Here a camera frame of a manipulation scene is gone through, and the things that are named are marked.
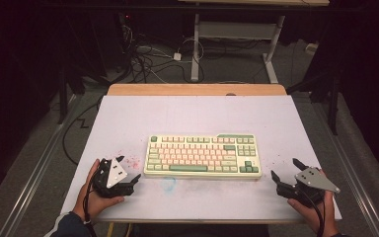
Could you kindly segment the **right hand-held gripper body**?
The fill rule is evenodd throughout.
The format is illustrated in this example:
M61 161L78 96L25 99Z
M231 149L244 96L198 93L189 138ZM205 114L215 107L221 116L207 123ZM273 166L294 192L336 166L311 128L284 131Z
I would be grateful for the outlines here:
M294 178L297 181L295 185L276 185L276 193L284 198L294 198L307 207L321 203L324 200L325 191L336 194L341 192L340 188L315 167L308 167L296 174Z

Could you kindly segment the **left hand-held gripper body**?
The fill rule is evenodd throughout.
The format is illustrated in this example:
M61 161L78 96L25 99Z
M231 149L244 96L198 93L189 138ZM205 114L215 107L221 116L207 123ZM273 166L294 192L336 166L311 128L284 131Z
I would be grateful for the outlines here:
M127 173L115 159L103 159L92 178L93 190L101 198L131 196L134 186L122 182L126 177Z

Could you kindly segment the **cream and green keyboard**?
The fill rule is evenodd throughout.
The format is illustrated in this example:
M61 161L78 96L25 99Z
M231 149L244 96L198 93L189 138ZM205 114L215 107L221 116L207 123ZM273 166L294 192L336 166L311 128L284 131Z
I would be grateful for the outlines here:
M262 168L252 134L152 135L144 173L162 177L259 179Z

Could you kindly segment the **person's right hand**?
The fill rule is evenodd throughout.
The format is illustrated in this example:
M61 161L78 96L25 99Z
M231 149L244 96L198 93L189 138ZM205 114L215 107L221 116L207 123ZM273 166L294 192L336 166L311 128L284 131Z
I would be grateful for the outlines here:
M324 201L317 205L317 208L322 215L321 219L314 208L309 208L296 199L290 198L287 203L304 218L307 225L315 233L318 233L320 230L320 220L322 219L325 224L322 237L334 237L340 233L335 221L335 206L332 192L326 191Z

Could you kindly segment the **person's left hand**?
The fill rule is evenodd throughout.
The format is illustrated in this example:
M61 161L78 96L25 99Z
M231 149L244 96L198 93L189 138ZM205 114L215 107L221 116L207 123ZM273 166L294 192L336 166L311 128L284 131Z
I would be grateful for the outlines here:
M77 196L76 203L72 209L74 213L80 216L82 221L86 220L86 213L89 214L90 219L93 219L105 209L124 201L124 197L102 198L99 197L95 192L91 191L91 178L99 168L99 165L100 160L96 159L88 173L86 182L82 186Z

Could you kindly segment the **black stand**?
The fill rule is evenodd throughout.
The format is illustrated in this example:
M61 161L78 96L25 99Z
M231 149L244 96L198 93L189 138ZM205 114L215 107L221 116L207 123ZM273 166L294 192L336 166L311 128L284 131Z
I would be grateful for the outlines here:
M305 77L301 82L286 89L288 95L294 92L308 92L312 103L328 105L327 123L333 135L337 135L337 112L340 81L334 73L321 72Z
M58 123L62 124L68 113L67 89L73 94L81 94L81 78L76 71L68 66L62 66L58 74L59 82L59 119Z

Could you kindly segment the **metal floor rail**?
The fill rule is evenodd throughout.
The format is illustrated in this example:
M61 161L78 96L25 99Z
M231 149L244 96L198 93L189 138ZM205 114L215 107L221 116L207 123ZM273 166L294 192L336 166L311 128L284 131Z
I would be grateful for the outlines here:
M43 175L51 161L52 154L55 147L61 139L62 132L65 129L67 122L72 118L73 112L77 109L81 101L80 96L72 95L68 101L67 108L69 112L65 116L65 119L56 125L55 131L47 142L43 152L41 153L38 162L31 172L28 181L23 186L20 195L15 202L8 218L6 219L3 227L0 230L0 237L13 237L16 232L19 223L21 222L31 200L33 199L38 186L42 180Z
M320 104L314 104L313 107L337 150L335 159L353 195L353 203L359 207L370 236L379 237L378 161L349 114L341 113L340 121L336 121L337 133L333 133L327 122L325 107Z

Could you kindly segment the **white desk frame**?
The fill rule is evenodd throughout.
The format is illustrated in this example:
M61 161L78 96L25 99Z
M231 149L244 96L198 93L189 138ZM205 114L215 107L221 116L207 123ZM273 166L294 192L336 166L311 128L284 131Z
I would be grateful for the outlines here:
M235 7L247 7L253 10L255 7L278 7L282 10L310 10L316 7L327 7L330 0L180 0L190 2L194 7L206 7L212 4L214 7L223 7L225 4ZM285 14L279 14L274 23L242 23L238 20L226 22L205 21L200 14L194 15L193 26L193 50L191 57L190 81L199 82L201 76L201 55L204 47L201 39L230 39L230 40L269 40L269 51L262 55L263 67L267 79L271 84L277 84L278 80L272 65L272 57L283 28Z

